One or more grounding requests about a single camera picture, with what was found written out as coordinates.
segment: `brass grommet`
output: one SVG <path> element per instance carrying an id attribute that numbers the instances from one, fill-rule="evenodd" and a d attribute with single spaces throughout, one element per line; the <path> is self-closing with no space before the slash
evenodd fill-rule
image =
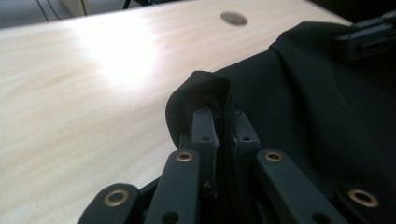
<path id="1" fill-rule="evenodd" d="M 355 203 L 358 203 L 366 207 L 377 207 L 379 205 L 378 200 L 373 194 L 364 191 L 362 189 L 350 189 L 347 192 L 347 195 Z"/>
<path id="2" fill-rule="evenodd" d="M 112 200 L 111 197 L 116 195 L 116 194 L 121 194 L 121 198 L 117 200 Z M 116 189 L 111 192 L 109 192 L 106 197 L 105 197 L 105 205 L 110 206 L 110 207 L 115 207 L 120 204 L 123 204 L 126 202 L 126 200 L 129 197 L 129 192 L 126 189 Z"/>
<path id="3" fill-rule="evenodd" d="M 178 161 L 190 161 L 194 156 L 190 152 L 180 152 L 176 155 Z"/>
<path id="4" fill-rule="evenodd" d="M 267 152 L 265 153 L 265 159 L 268 161 L 282 161 L 283 156 L 280 153 L 277 152 Z"/>

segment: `light wood tabletop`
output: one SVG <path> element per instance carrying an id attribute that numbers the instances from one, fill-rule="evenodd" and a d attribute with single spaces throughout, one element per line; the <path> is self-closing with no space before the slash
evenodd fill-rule
<path id="1" fill-rule="evenodd" d="M 176 149 L 170 94 L 301 21 L 347 24 L 301 0 L 199 0 L 0 31 L 0 223 L 76 223 L 101 189 L 144 187 Z"/>

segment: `screw hole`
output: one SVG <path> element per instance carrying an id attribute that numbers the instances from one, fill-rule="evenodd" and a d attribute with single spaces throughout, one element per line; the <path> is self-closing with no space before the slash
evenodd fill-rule
<path id="1" fill-rule="evenodd" d="M 167 212 L 161 217 L 163 224 L 175 224 L 178 222 L 178 214 L 176 212 Z"/>
<path id="2" fill-rule="evenodd" d="M 331 224 L 332 220 L 324 215 L 323 213 L 315 213 L 312 215 L 312 219 L 318 224 Z"/>

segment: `black fabric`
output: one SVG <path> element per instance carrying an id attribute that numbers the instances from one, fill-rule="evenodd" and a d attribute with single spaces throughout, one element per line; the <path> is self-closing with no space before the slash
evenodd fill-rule
<path id="1" fill-rule="evenodd" d="M 176 146 L 190 132 L 192 112 L 203 106 L 211 108 L 221 142 L 221 196 L 203 202 L 216 211 L 206 223 L 279 221 L 251 172 L 255 151 L 236 153 L 235 109 L 246 113 L 262 149 L 287 153 L 329 200 L 359 185 L 379 200 L 361 215 L 370 223 L 396 223 L 396 53 L 337 62 L 332 40 L 352 31 L 304 22 L 264 53 L 215 73 L 194 72 L 174 92 L 166 119 Z"/>

